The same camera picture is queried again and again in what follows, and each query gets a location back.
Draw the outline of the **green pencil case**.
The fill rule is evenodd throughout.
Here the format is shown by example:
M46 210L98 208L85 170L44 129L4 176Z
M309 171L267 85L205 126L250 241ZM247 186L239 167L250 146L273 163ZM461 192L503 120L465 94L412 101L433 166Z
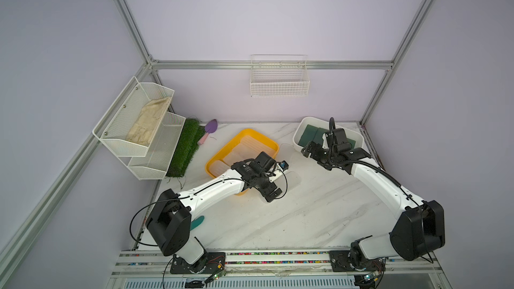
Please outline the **green pencil case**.
M313 137L315 135L315 131L317 130L317 127L314 127L313 125L308 124L303 131L301 131L300 138L297 142L297 144L300 147L305 147L308 143L313 141Z
M351 149L356 148L356 142L352 139L348 139L348 143L351 145Z
M315 135L313 137L313 142L323 146L325 143L325 140L326 140L326 136L325 136L326 132L327 132L327 129L317 128L317 130L315 131Z

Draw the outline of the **clear ribbed pencil case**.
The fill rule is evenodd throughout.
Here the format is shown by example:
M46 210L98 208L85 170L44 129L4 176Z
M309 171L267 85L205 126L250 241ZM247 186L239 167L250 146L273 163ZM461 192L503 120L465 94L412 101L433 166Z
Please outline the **clear ribbed pencil case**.
M246 159L255 159L258 156L258 153L255 152L238 152L237 150L232 150L228 153L222 160L227 165L232 166L234 163L241 162Z
M256 158L261 152L265 152L270 157L274 157L276 153L273 148L249 135L242 138L241 144L244 147L245 153L248 154L248 158Z

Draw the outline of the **clear pencil case front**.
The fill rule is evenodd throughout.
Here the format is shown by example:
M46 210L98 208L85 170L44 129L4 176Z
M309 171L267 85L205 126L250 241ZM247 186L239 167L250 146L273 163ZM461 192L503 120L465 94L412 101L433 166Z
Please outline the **clear pencil case front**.
M209 166L209 172L213 177L219 177L229 169L230 167L221 160L216 160Z

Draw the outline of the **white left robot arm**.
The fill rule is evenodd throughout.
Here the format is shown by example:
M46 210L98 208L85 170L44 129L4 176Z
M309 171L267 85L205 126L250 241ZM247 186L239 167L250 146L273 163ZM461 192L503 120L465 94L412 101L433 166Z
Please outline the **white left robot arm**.
M286 161L277 162L261 152L255 159L234 163L199 187L181 193L168 189L153 203L145 227L164 256L176 256L190 267L203 268L208 252L191 235L191 223L215 204L248 189L257 190L268 203L282 198L285 191L275 181L288 169Z

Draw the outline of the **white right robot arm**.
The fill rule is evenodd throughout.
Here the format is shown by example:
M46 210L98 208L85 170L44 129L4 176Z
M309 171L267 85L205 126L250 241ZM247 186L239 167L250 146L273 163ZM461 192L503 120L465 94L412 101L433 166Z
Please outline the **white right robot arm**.
M406 189L380 168L362 148L353 148L342 128L330 128L324 144L313 140L301 150L306 158L331 171L340 169L366 185L387 206L396 219L391 232L370 235L352 242L347 264L365 270L379 258L399 256L407 261L431 258L431 252L445 245L444 209L439 202L426 201Z

